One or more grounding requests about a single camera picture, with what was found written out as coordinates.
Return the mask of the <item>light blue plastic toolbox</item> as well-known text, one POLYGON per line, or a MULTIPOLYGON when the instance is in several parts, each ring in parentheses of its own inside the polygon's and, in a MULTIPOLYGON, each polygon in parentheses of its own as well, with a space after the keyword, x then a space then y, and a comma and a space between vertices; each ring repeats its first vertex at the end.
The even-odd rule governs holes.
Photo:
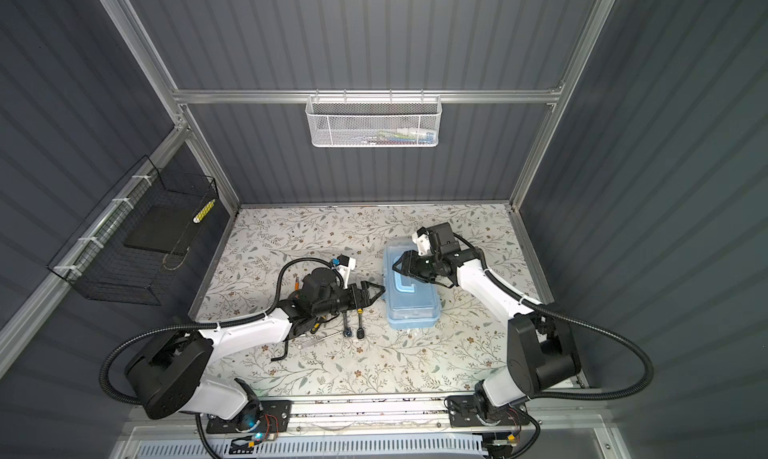
POLYGON ((433 327, 440 317, 442 305, 434 285, 405 277, 393 265, 415 245, 409 238, 389 240, 383 253, 383 279, 387 320, 392 329, 424 329, 433 327))

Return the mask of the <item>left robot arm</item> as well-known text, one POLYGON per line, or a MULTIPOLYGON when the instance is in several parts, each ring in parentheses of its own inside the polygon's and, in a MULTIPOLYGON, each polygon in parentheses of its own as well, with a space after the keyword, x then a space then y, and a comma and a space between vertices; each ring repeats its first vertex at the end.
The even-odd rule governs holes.
POLYGON ((279 296, 267 314, 151 335, 124 374, 150 419, 192 413, 214 416, 239 432, 265 431, 271 424, 247 382, 225 381, 208 374, 208 367, 253 347, 286 345, 327 319, 373 305, 385 291, 370 281, 349 283, 342 273, 319 267, 299 289, 279 296))

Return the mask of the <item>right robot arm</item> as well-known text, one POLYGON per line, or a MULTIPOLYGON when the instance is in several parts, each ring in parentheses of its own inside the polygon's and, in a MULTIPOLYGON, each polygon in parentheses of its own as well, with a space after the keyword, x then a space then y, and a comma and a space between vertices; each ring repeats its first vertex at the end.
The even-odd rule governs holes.
POLYGON ((473 409, 481 421, 581 371, 569 324, 537 311, 541 302, 501 279, 482 249, 455 234, 449 223, 418 229, 412 242, 415 248, 400 256, 394 272, 427 284, 445 278, 507 327, 505 365, 480 381, 473 393, 473 409))

